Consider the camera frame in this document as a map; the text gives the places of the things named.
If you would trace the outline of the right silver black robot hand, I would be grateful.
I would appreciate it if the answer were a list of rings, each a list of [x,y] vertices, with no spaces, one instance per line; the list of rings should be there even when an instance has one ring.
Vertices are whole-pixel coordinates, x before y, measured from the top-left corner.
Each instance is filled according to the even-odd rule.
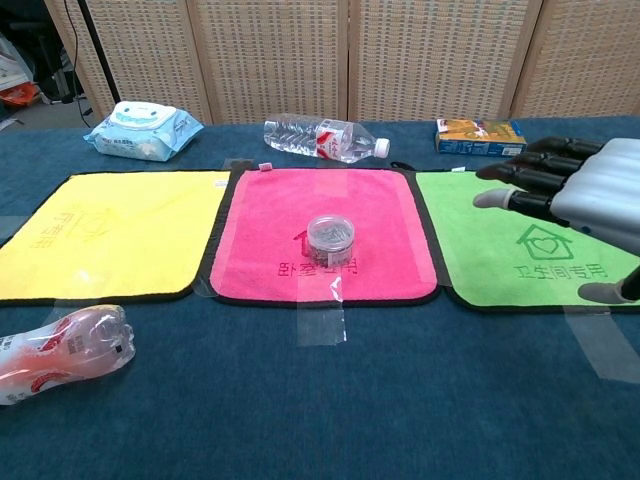
[[[476,172],[508,189],[476,195],[477,208],[500,208],[551,222],[629,254],[639,254],[639,141],[603,144],[546,137],[525,152]]]

